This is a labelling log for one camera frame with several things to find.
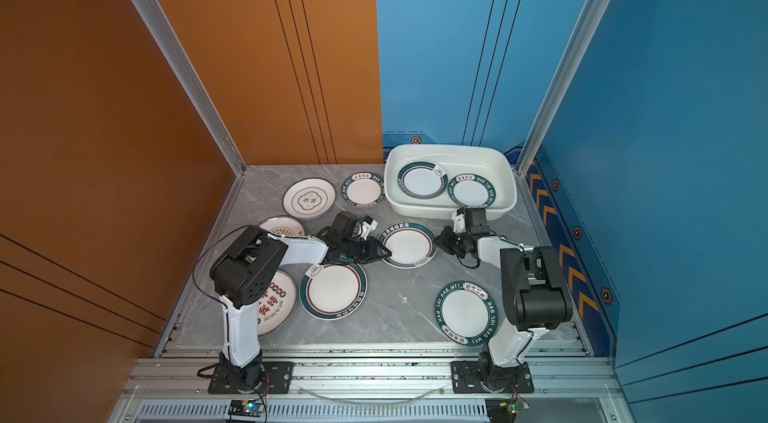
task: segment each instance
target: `aluminum frame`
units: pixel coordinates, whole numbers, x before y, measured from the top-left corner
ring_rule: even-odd
[[[573,33],[571,33],[571,39],[565,47],[565,52],[554,72],[544,101],[538,109],[531,131],[528,133],[528,138],[525,139],[525,144],[520,152],[517,164],[518,175],[524,176],[528,172],[528,167],[531,166],[538,148],[544,141],[544,136],[552,124],[554,115],[560,107],[565,92],[571,85],[571,80],[573,80],[574,74],[581,64],[581,58],[587,52],[587,47],[592,41],[592,36],[609,3],[610,0],[586,0],[584,2],[584,7],[581,9],[581,14],[576,21]]]
[[[226,125],[216,110],[214,102],[210,99],[205,85],[200,80],[187,52],[184,51],[179,38],[176,36],[174,28],[163,12],[160,2],[158,0],[131,1],[136,6],[136,11],[138,11],[144,24],[147,25],[160,51],[165,55],[165,59],[176,74],[184,91],[187,92],[187,96],[200,114],[200,118],[205,123],[210,135],[216,141],[219,150],[224,154],[226,162],[229,163],[230,168],[237,176],[242,176],[246,168],[245,160],[240,155],[240,150],[237,149],[235,141],[226,129]]]
[[[293,382],[287,395],[270,399],[314,399],[312,393],[332,399],[413,399],[434,391],[427,399],[486,398],[486,394],[456,395],[452,390],[451,361],[456,357],[411,358],[304,358],[265,361],[294,362]],[[123,388],[123,400],[221,399],[207,393],[208,380],[197,370],[218,359],[139,359]],[[616,375],[605,358],[529,357],[536,391],[525,399],[621,398]],[[512,395],[500,394],[503,397]]]

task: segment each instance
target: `white plate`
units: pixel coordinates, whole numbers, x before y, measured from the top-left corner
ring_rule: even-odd
[[[437,324],[450,339],[467,346],[482,345],[499,326],[498,308],[485,289],[470,282],[454,282],[438,293]]]
[[[395,268],[418,268],[426,265],[435,255],[435,233],[421,223],[395,223],[382,231],[379,242],[392,256],[384,258]]]
[[[304,226],[297,219],[291,217],[274,217],[265,219],[259,223],[259,227],[281,236],[305,236]]]
[[[315,264],[304,273],[299,298],[315,318],[339,319],[360,307],[367,286],[366,274],[358,264]]]
[[[496,199],[496,188],[482,176],[465,173],[448,183],[448,196],[465,208],[487,208]]]
[[[283,272],[275,273],[270,287],[259,300],[259,336],[271,333],[285,323],[295,305],[296,285],[293,279]]]
[[[414,161],[400,168],[397,184],[408,196],[418,199],[435,198],[446,190],[446,170],[431,161]]]
[[[324,215],[336,200],[333,185],[321,178],[302,179],[288,188],[283,208],[292,217],[312,219]]]
[[[341,185],[341,197],[356,208],[368,208],[384,199],[384,178],[374,172],[358,172]]]

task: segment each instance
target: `blue wall panel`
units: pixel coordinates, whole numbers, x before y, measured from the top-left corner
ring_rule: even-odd
[[[758,381],[689,395],[646,401],[630,405],[634,417],[642,421],[738,421],[766,420],[764,395],[768,381]]]
[[[766,335],[762,340],[755,335]],[[622,385],[768,347],[768,316],[616,368]]]
[[[517,18],[514,13],[504,18],[503,43],[508,41],[509,46],[503,67],[492,72],[498,88],[495,94],[488,91],[475,145],[504,151],[528,137],[585,1],[520,0]]]
[[[521,144],[583,5],[377,0],[384,133],[501,151]]]
[[[735,352],[712,336],[683,346],[698,354],[679,362],[662,353],[628,365],[768,309],[767,1],[612,0],[544,140],[620,296],[622,383]],[[734,346],[764,345],[762,326],[740,329]],[[715,368],[719,381],[768,375],[761,358],[651,380],[653,391],[700,389]],[[639,388],[651,395],[650,385],[628,394]],[[672,400],[633,409],[639,421],[694,411],[669,411]]]
[[[384,132],[461,143],[491,1],[376,0]]]

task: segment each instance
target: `wire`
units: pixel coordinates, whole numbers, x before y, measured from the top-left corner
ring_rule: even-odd
[[[270,416],[270,410],[266,407],[266,401],[264,398],[270,393],[270,375],[266,375],[266,390],[264,390],[264,396],[259,395],[259,392],[257,391],[256,394],[259,395],[259,399],[261,399],[261,404],[264,407],[264,423],[266,423],[266,419]]]
[[[220,305],[224,306],[225,308],[226,308],[226,304],[225,304],[224,302],[222,302],[222,301],[221,301],[221,300],[219,300],[218,298],[215,298],[214,296],[211,296],[211,295],[209,295],[208,293],[206,293],[205,291],[203,291],[203,289],[200,287],[200,285],[198,285],[198,284],[197,284],[197,280],[194,278],[194,271],[197,269],[197,263],[199,263],[199,262],[200,262],[200,260],[201,260],[201,259],[203,259],[203,257],[204,257],[204,256],[205,256],[205,255],[206,255],[206,254],[207,254],[207,253],[208,253],[208,252],[211,250],[211,249],[214,249],[214,248],[216,248],[216,245],[218,245],[219,243],[221,243],[222,241],[224,241],[224,240],[225,240],[225,238],[226,238],[227,236],[231,235],[232,233],[235,233],[235,231],[237,231],[237,230],[239,230],[239,229],[244,229],[244,228],[247,228],[248,226],[251,226],[251,225],[243,225],[243,226],[240,226],[240,227],[238,227],[238,228],[235,228],[235,229],[233,229],[232,231],[230,231],[229,233],[227,233],[226,235],[224,235],[224,236],[222,236],[221,238],[219,238],[219,239],[218,239],[218,241],[216,241],[216,243],[214,243],[213,245],[211,245],[211,246],[209,246],[208,248],[204,249],[204,250],[203,250],[203,252],[202,252],[202,253],[200,253],[200,256],[198,256],[198,257],[197,257],[197,259],[196,259],[196,260],[194,261],[194,263],[192,264],[192,284],[194,284],[194,287],[195,287],[195,288],[197,288],[197,291],[199,291],[200,293],[203,293],[203,295],[205,295],[205,296],[207,296],[208,298],[210,298],[210,299],[214,300],[216,303],[219,303]]]
[[[218,365],[218,363],[213,363],[212,365],[208,365],[205,368],[201,368],[201,369],[197,370],[198,378],[204,378],[206,380],[207,379],[212,379],[214,377],[213,375],[203,375],[203,371],[208,371],[208,370],[210,370],[212,368],[216,368],[216,365]]]
[[[476,264],[476,265],[474,265],[474,266],[467,266],[467,265],[465,265],[465,264],[464,264],[464,262],[462,261],[462,259],[458,257],[458,255],[456,255],[456,259],[458,260],[459,264],[460,264],[461,266],[464,266],[466,269],[476,269],[476,268],[479,268],[479,267],[480,267],[480,260],[477,260],[477,261],[478,261],[478,264]]]

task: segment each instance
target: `black mounting plate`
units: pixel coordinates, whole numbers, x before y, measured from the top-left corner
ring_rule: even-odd
[[[451,375],[454,393],[460,395],[466,393],[491,393],[483,388],[480,380],[480,364],[477,361],[452,361]],[[533,393],[534,391],[533,378],[531,377],[531,370],[528,368],[528,364],[518,366],[509,385],[499,393],[514,393],[515,391],[520,394]]]
[[[264,371],[270,377],[270,395],[285,395],[288,393],[290,382],[293,379],[293,361],[263,361]],[[263,381],[256,387],[256,392],[263,394],[266,390],[266,382]],[[211,395],[239,394],[237,383],[230,377],[220,365],[214,368],[214,377],[208,385],[208,393]]]

